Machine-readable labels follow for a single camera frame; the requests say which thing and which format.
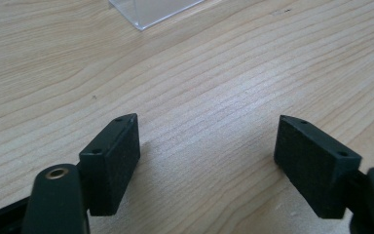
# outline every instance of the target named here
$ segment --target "light wood surface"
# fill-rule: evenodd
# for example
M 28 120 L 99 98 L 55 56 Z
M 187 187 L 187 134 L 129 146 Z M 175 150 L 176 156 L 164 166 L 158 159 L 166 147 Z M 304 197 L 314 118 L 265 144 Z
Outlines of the light wood surface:
M 0 208 L 133 112 L 141 159 L 92 233 L 349 233 L 273 150 L 286 114 L 374 166 L 374 1 L 207 0 L 140 32 L 106 0 L 0 0 Z

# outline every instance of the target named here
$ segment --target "black plastic block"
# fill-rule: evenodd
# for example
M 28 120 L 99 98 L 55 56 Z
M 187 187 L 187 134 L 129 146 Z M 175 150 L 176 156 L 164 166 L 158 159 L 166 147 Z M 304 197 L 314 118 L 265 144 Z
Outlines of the black plastic block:
M 322 218 L 342 218 L 345 177 L 361 157 L 307 121 L 281 116 L 275 161 Z
M 108 124 L 80 153 L 91 215 L 114 215 L 140 158 L 136 114 Z

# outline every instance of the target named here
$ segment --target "clear plastic box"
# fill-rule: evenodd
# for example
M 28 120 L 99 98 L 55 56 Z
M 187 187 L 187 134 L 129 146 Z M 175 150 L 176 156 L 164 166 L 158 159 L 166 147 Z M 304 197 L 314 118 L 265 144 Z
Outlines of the clear plastic box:
M 136 28 L 143 30 L 204 0 L 109 0 Z

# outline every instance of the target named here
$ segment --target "wooden table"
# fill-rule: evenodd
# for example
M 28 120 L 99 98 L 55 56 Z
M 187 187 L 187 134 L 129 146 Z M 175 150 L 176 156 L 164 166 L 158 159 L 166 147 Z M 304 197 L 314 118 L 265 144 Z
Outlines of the wooden table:
M 106 0 L 0 0 L 0 208 L 133 112 L 141 159 L 92 233 L 348 233 L 273 151 L 286 114 L 374 166 L 374 1 L 207 0 L 140 32 Z

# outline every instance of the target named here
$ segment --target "screw hole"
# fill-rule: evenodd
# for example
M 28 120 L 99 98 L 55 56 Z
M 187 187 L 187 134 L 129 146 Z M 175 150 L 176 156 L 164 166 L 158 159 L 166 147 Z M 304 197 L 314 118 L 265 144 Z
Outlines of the screw hole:
M 102 149 L 93 149 L 93 154 L 99 154 L 102 152 Z
M 68 170 L 66 168 L 58 168 L 48 172 L 45 177 L 47 179 L 57 179 L 65 176 L 66 174 L 68 174 Z
M 344 151 L 339 151 L 338 154 L 339 154 L 340 156 L 344 156 L 344 157 L 348 156 L 348 153 L 347 153 L 347 152 L 344 152 Z

